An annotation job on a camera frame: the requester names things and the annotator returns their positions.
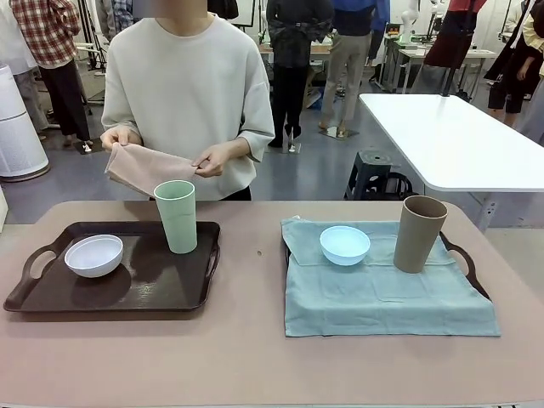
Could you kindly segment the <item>person's right hand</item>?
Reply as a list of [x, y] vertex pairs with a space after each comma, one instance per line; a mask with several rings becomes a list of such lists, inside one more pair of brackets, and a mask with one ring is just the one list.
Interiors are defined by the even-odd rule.
[[133, 139], [133, 131], [129, 127], [116, 126], [109, 128], [100, 136], [102, 147], [111, 151], [114, 144], [128, 145]]

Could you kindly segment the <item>person's left hand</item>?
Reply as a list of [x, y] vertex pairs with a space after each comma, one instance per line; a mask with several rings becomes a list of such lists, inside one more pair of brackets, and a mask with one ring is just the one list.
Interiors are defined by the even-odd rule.
[[225, 163], [230, 159], [230, 148], [227, 144], [216, 144], [206, 149], [196, 160], [192, 167], [195, 174], [203, 178], [220, 176], [223, 173]]

